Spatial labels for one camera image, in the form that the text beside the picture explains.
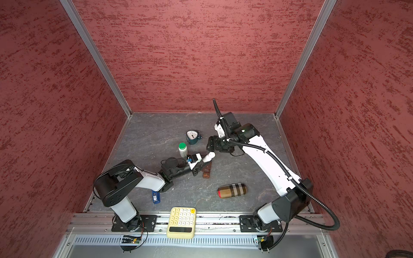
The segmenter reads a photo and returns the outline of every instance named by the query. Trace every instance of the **blue object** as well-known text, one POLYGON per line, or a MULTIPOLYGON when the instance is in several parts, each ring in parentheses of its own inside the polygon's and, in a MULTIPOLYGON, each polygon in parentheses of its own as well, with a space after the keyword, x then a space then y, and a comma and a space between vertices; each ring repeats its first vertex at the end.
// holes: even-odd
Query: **blue object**
POLYGON ((161 202, 161 195, 159 194, 159 192, 155 192, 154 190, 152 190, 152 200, 154 204, 158 204, 161 202))

